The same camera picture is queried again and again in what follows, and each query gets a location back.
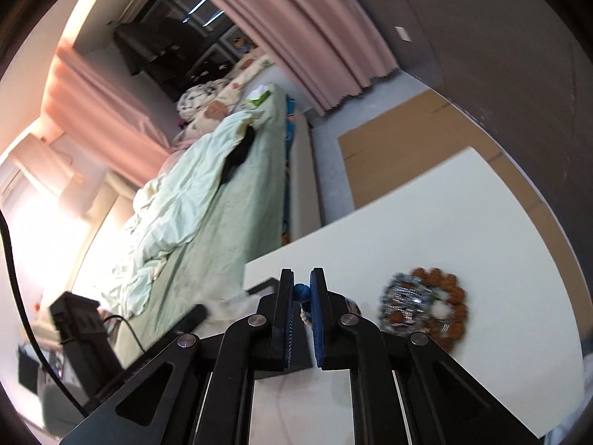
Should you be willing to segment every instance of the metal screw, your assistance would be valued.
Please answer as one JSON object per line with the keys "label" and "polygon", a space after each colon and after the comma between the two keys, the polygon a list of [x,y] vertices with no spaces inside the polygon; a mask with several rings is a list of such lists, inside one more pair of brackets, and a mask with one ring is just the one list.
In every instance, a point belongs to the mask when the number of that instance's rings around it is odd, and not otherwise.
{"label": "metal screw", "polygon": [[410,341],[416,346],[424,346],[428,344],[428,336],[426,336],[424,333],[420,333],[420,331],[417,331],[410,335]]}
{"label": "metal screw", "polygon": [[266,324],[266,317],[262,316],[261,314],[252,314],[247,319],[247,322],[252,326],[263,326]]}
{"label": "metal screw", "polygon": [[352,313],[342,314],[340,321],[346,326],[354,326],[358,323],[358,316]]}
{"label": "metal screw", "polygon": [[196,344],[196,341],[196,336],[191,333],[182,334],[177,338],[177,344],[180,347],[192,347],[194,344]]}

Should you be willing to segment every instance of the black wire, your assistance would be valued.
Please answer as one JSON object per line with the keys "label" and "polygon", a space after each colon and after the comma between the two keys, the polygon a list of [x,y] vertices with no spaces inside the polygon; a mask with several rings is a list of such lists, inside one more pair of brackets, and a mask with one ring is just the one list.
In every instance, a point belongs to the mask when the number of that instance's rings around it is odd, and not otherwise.
{"label": "black wire", "polygon": [[29,343],[33,347],[37,358],[41,362],[42,367],[47,371],[49,376],[51,376],[52,380],[56,383],[57,387],[60,388],[60,391],[70,400],[78,412],[86,418],[88,416],[87,411],[82,407],[78,401],[74,398],[72,393],[66,388],[66,386],[60,381],[60,378],[56,375],[56,372],[53,371],[53,368],[47,362],[41,348],[39,347],[39,343],[35,339],[35,334],[33,334],[33,330],[31,329],[31,324],[29,323],[29,319],[27,318],[27,311],[25,309],[25,305],[23,304],[23,297],[21,296],[21,291],[19,290],[19,282],[17,281],[17,271],[14,267],[14,256],[13,256],[13,245],[10,240],[10,232],[8,230],[8,224],[6,219],[4,218],[4,214],[0,211],[0,236],[2,237],[2,245],[4,246],[4,256],[6,257],[6,268],[8,270],[8,279],[10,281],[10,287],[13,290],[14,302],[17,305],[17,310],[19,311],[19,316],[21,318],[21,322],[23,324],[23,328],[25,328],[25,333],[27,334],[27,338],[29,339]]}
{"label": "black wire", "polygon": [[131,324],[128,322],[128,320],[126,320],[123,316],[119,315],[119,314],[111,314],[109,316],[107,316],[104,320],[103,323],[109,321],[110,319],[118,319],[123,321],[124,323],[127,324],[127,327],[130,329],[130,331],[132,332],[132,336],[134,337],[134,339],[136,340],[136,343],[138,343],[138,346],[140,347],[140,349],[142,350],[143,353],[146,353],[146,350],[142,347],[142,344],[140,343],[140,340],[138,339],[138,337],[136,336],[136,333],[134,332],[134,328],[132,328]]}

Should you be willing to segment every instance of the white table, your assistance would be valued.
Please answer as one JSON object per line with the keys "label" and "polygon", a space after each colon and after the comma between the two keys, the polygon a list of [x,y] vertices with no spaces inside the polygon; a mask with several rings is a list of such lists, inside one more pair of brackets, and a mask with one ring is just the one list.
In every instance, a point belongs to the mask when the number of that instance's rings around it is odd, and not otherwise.
{"label": "white table", "polygon": [[[470,313],[453,357],[537,436],[579,405],[582,356],[562,279],[521,205],[473,149],[252,261],[244,287],[283,267],[308,283],[317,266],[330,291],[375,322],[394,273],[456,274]],[[321,370],[257,383],[252,443],[353,443],[348,383],[348,372]]]}

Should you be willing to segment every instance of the light green blanket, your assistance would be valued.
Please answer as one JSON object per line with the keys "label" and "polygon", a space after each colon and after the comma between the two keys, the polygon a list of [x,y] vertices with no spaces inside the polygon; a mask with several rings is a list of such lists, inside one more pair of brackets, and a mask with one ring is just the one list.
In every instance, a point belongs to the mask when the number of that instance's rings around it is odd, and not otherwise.
{"label": "light green blanket", "polygon": [[[224,302],[241,294],[245,264],[281,245],[286,94],[277,86],[270,89],[271,96],[257,108],[256,139],[247,160],[216,192],[195,238],[169,255],[145,310],[130,319],[144,347],[197,303],[211,309],[209,321],[234,319]],[[120,327],[115,348],[124,366],[139,355],[126,326]]]}

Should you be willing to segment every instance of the gray floor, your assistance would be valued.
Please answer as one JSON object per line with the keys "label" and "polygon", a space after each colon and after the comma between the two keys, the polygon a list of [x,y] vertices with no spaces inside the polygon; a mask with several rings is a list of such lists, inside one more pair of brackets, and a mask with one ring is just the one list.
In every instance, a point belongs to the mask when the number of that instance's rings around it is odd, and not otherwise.
{"label": "gray floor", "polygon": [[361,96],[311,124],[311,140],[317,166],[323,224],[330,224],[354,211],[352,192],[338,138],[388,110],[428,90],[404,72],[375,84]]}

